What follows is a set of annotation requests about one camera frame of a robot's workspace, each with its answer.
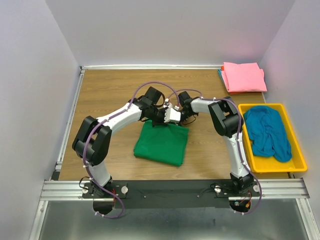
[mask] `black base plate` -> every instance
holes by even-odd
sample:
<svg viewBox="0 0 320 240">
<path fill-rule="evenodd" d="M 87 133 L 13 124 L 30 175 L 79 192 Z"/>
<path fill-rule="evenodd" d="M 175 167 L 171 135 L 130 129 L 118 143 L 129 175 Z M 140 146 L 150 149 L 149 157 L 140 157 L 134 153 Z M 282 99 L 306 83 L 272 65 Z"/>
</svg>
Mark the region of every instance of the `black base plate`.
<svg viewBox="0 0 320 240">
<path fill-rule="evenodd" d="M 83 194 L 83 198 L 111 197 L 108 194 L 101 195 L 101 192 L 95 191 L 90 183 L 86 183 L 85 186 L 89 187 L 89 192 Z M 127 194 L 122 194 L 121 188 L 123 186 L 127 186 Z M 215 186 L 219 186 L 221 192 L 215 192 Z M 251 191 L 253 197 L 258 197 L 259 193 L 253 190 L 253 186 L 248 190 Z M 112 187 L 119 194 L 118 196 L 122 199 L 126 209 L 229 208 L 229 197 L 245 197 L 247 193 L 234 195 L 230 179 L 114 180 Z M 115 201 L 115 207 L 121 208 L 119 201 Z"/>
</svg>

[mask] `cable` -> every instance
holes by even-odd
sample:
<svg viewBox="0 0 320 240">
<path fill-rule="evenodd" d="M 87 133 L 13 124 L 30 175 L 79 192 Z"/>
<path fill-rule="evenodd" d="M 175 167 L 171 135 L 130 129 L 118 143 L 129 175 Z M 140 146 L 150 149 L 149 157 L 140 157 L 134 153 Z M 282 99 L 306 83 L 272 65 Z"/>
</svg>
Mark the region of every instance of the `cable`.
<svg viewBox="0 0 320 240">
<path fill-rule="evenodd" d="M 161 96 L 162 96 L 163 102 L 162 102 L 162 104 L 154 105 L 156 108 L 160 108 L 163 104 L 165 104 L 166 97 L 165 97 L 165 95 L 163 93 L 161 93 Z"/>
<path fill-rule="evenodd" d="M 192 124 L 195 120 L 197 120 L 195 115 L 193 115 L 193 117 L 194 117 L 194 120 L 192 120 L 191 122 L 188 122 L 188 123 L 182 123 L 182 125 L 186 126 L 186 125 Z"/>
<path fill-rule="evenodd" d="M 164 82 L 160 82 L 160 81 L 148 81 L 148 82 L 140 85 L 140 86 L 135 90 L 135 92 L 134 92 L 134 94 L 133 94 L 133 96 L 132 96 L 132 98 L 131 98 L 131 100 L 130 100 L 130 102 L 129 102 L 129 105 L 128 105 L 128 108 L 127 108 L 127 109 L 123 109 L 122 111 L 117 112 L 117 113 L 115 113 L 114 115 L 111 115 L 111 116 L 108 118 L 108 120 L 111 120 L 111 119 L 113 119 L 113 118 L 115 118 L 115 117 L 117 117 L 117 116 L 125 113 L 125 112 L 131 107 L 131 105 L 132 105 L 132 103 L 133 103 L 133 101 L 134 101 L 134 99 L 135 99 L 138 91 L 139 91 L 142 87 L 144 87 L 145 85 L 148 85 L 148 84 L 161 84 L 161 85 L 164 85 L 164 86 L 170 88 L 170 89 L 173 91 L 173 93 L 175 94 L 175 96 L 176 96 L 177 106 L 180 105 L 180 101 L 179 101 L 178 94 L 177 94 L 177 92 L 176 92 L 170 85 L 168 85 L 168 84 L 166 84 L 166 83 L 164 83 Z M 94 184 L 96 184 L 96 185 L 98 186 L 98 188 L 100 188 L 102 191 L 104 191 L 105 193 L 107 193 L 107 194 L 113 196 L 114 198 L 116 198 L 116 199 L 119 201 L 119 203 L 121 204 L 121 206 L 122 206 L 121 212 L 120 212 L 118 215 L 116 215 L 116 216 L 108 216 L 108 215 L 101 214 L 101 213 L 99 213 L 99 212 L 96 212 L 95 214 L 96 214 L 96 215 L 99 215 L 99 216 L 102 216 L 103 218 L 107 218 L 107 219 L 116 219 L 116 218 L 119 218 L 119 217 L 124 213 L 124 211 L 125 211 L 125 205 L 124 205 L 124 203 L 122 202 L 122 200 L 120 199 L 120 197 L 118 197 L 118 196 L 117 196 L 116 194 L 114 194 L 113 192 L 108 191 L 107 189 L 105 189 L 103 186 L 101 186 L 101 185 L 94 179 L 94 176 L 91 174 L 91 172 L 90 172 L 90 170 L 89 170 L 89 162 L 88 162 L 87 159 L 86 159 L 87 149 L 88 149 L 89 142 L 90 142 L 92 136 L 96 133 L 97 129 L 100 128 L 100 127 L 101 127 L 104 123 L 106 123 L 106 122 L 107 122 L 107 119 L 99 122 L 99 123 L 91 130 L 88 138 L 87 138 L 86 141 L 85 141 L 85 145 L 84 145 L 84 148 L 83 148 L 82 162 L 83 162 L 83 166 L 84 166 L 85 169 L 86 169 L 86 172 L 87 172 L 88 175 L 90 176 L 89 179 L 90 179 Z"/>
<path fill-rule="evenodd" d="M 250 214 L 250 213 L 252 213 L 255 209 L 257 209 L 257 207 L 259 206 L 259 204 L 260 204 L 260 202 L 261 202 L 261 199 L 262 199 L 262 187 L 261 187 L 261 184 L 260 184 L 258 178 L 256 177 L 256 175 L 254 175 L 254 173 L 246 166 L 245 161 L 244 161 L 243 156 L 242 156 L 242 153 L 241 153 L 241 147 L 240 147 L 240 142 L 239 142 L 239 134 L 240 134 L 241 124 L 242 124 L 242 121 L 241 121 L 242 117 L 241 117 L 240 111 L 239 111 L 237 105 L 236 105 L 233 101 L 231 101 L 230 99 L 227 99 L 227 98 L 213 98 L 213 99 L 212 99 L 212 98 L 203 98 L 203 97 L 202 97 L 201 99 L 202 99 L 202 100 L 206 100 L 206 101 L 226 101 L 226 102 L 232 104 L 232 105 L 235 107 L 235 109 L 236 109 L 236 112 L 237 112 L 238 117 L 239 117 L 238 129 L 237 129 L 237 131 L 236 131 L 236 140 L 237 140 L 237 141 L 236 141 L 236 145 L 237 145 L 237 148 L 238 148 L 240 160 L 241 160 L 241 163 L 242 163 L 242 165 L 244 166 L 244 168 L 245 168 L 245 169 L 248 171 L 248 173 L 250 173 L 251 176 L 255 179 L 256 183 L 257 183 L 258 186 L 259 186 L 259 191 L 260 191 L 260 196 L 259 196 L 258 202 L 256 203 L 256 205 L 255 205 L 252 209 L 250 209 L 250 210 L 247 211 L 247 212 L 238 212 L 238 213 L 243 214 L 243 215 Z"/>
<path fill-rule="evenodd" d="M 176 96 L 177 106 L 180 105 L 180 100 L 179 100 L 177 91 L 174 90 L 169 84 L 166 84 L 166 83 L 161 82 L 161 81 L 148 81 L 148 82 L 146 82 L 146 83 L 144 83 L 144 84 L 141 84 L 141 85 L 135 90 L 135 92 L 134 92 L 134 94 L 133 94 L 133 97 L 132 97 L 131 100 L 130 100 L 130 103 L 129 103 L 128 108 L 131 107 L 131 105 L 132 105 L 132 103 L 133 103 L 133 101 L 134 101 L 134 99 L 135 99 L 135 96 L 137 95 L 138 91 L 139 91 L 142 87 L 144 87 L 145 85 L 148 85 L 148 84 L 161 84 L 161 85 L 164 85 L 164 86 L 170 88 L 170 89 L 173 91 L 173 94 L 175 94 L 175 96 Z"/>
<path fill-rule="evenodd" d="M 83 179 L 90 179 L 90 178 L 88 176 L 84 176 L 83 178 L 81 178 L 80 181 L 79 181 L 79 187 L 82 188 L 82 189 L 85 189 L 85 190 L 89 190 L 88 187 L 80 185 L 81 182 L 83 181 Z"/>
<path fill-rule="evenodd" d="M 116 195 L 116 190 L 113 189 L 112 192 L 114 195 Z M 113 197 L 113 206 L 115 206 L 115 204 L 116 204 L 116 198 Z"/>
<path fill-rule="evenodd" d="M 197 93 L 199 93 L 199 94 L 200 94 L 200 96 L 199 96 L 199 97 L 202 97 L 202 92 L 201 92 L 201 91 L 199 91 L 199 90 L 197 90 L 197 89 L 185 88 L 185 89 L 179 89 L 179 90 L 177 90 L 176 92 L 181 92 L 181 91 L 194 91 L 194 92 L 197 92 Z M 174 93 L 174 92 L 173 92 L 173 93 L 171 93 L 171 94 L 169 95 L 169 97 L 167 97 L 167 98 L 168 98 L 168 99 L 170 99 L 170 98 L 171 98 L 171 96 L 172 96 L 173 94 L 175 94 L 175 93 Z"/>
<path fill-rule="evenodd" d="M 249 203 L 251 203 L 251 199 L 252 199 L 252 194 L 251 191 L 249 190 L 249 194 L 250 194 L 250 199 L 249 199 Z"/>
<path fill-rule="evenodd" d="M 248 191 L 246 192 L 246 194 L 245 194 L 245 197 L 241 200 L 241 202 L 238 203 L 238 205 L 240 205 L 241 203 L 243 203 L 243 202 L 247 199 L 248 195 L 250 195 L 250 199 L 249 199 L 249 201 L 250 201 L 252 195 L 251 195 L 250 190 L 248 190 Z"/>
</svg>

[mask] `white wall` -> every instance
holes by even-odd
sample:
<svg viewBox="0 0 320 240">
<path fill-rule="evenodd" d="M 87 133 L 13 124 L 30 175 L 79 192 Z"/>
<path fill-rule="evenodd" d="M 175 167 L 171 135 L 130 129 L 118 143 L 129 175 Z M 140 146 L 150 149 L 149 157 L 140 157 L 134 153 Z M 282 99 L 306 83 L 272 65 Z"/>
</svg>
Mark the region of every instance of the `white wall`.
<svg viewBox="0 0 320 240">
<path fill-rule="evenodd" d="M 79 76 L 44 0 L 1 1 L 0 239 L 26 240 Z"/>
<path fill-rule="evenodd" d="M 266 101 L 284 103 L 307 161 L 303 178 L 320 226 L 320 1 L 297 0 L 260 62 Z"/>
<path fill-rule="evenodd" d="M 258 62 L 294 0 L 46 0 L 81 66 Z"/>
</svg>

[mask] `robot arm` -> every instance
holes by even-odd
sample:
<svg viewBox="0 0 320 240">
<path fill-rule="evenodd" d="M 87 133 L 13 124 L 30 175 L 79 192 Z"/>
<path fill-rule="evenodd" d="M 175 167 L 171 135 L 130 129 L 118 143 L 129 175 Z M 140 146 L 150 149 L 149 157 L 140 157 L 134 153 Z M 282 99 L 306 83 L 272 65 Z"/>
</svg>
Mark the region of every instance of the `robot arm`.
<svg viewBox="0 0 320 240">
<path fill-rule="evenodd" d="M 106 186 L 111 181 L 111 176 L 107 171 L 104 159 L 108 154 L 111 136 L 121 128 L 124 128 L 130 123 L 140 121 L 143 118 L 152 120 L 153 125 L 160 125 L 181 123 L 192 115 L 207 113 L 211 115 L 214 128 L 225 140 L 231 161 L 230 176 L 234 193 L 243 192 L 250 187 L 254 182 L 253 177 L 241 162 L 237 149 L 236 135 L 239 117 L 236 108 L 227 101 L 191 98 L 188 93 L 184 91 L 179 94 L 182 109 L 178 111 L 178 109 L 173 107 L 169 102 L 165 102 L 163 108 L 158 109 L 156 103 L 161 95 L 162 93 L 160 91 L 150 87 L 145 95 L 138 99 L 135 98 L 130 107 L 130 103 L 127 103 L 124 107 L 106 116 L 98 117 L 97 119 L 88 116 L 84 119 L 72 144 L 72 148 L 80 158 L 83 157 L 85 143 L 92 129 L 106 120 L 106 122 L 97 129 L 96 138 L 90 140 L 86 153 L 89 170 L 96 182 L 101 186 Z M 242 132 L 240 132 L 239 139 L 244 164 L 250 169 L 245 157 Z"/>
</svg>

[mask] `screw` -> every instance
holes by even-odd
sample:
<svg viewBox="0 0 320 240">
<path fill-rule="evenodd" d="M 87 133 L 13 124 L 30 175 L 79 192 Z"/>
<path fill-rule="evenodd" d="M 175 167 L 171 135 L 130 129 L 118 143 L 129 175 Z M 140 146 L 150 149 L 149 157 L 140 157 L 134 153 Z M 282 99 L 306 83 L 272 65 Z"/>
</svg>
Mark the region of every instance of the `screw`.
<svg viewBox="0 0 320 240">
<path fill-rule="evenodd" d="M 127 186 L 123 186 L 123 187 L 121 188 L 121 192 L 122 192 L 123 194 L 126 194 L 126 193 L 128 192 Z"/>
<path fill-rule="evenodd" d="M 257 186 L 257 185 L 254 185 L 253 186 L 253 190 L 255 191 L 255 192 L 260 192 L 260 189 L 259 189 L 259 187 Z"/>
<path fill-rule="evenodd" d="M 214 191 L 219 194 L 221 193 L 221 188 L 219 186 L 215 186 Z"/>
<path fill-rule="evenodd" d="M 88 189 L 86 189 L 86 188 L 83 188 L 83 189 L 82 189 L 82 193 L 83 193 L 83 194 L 87 194 L 88 192 L 89 192 Z"/>
</svg>

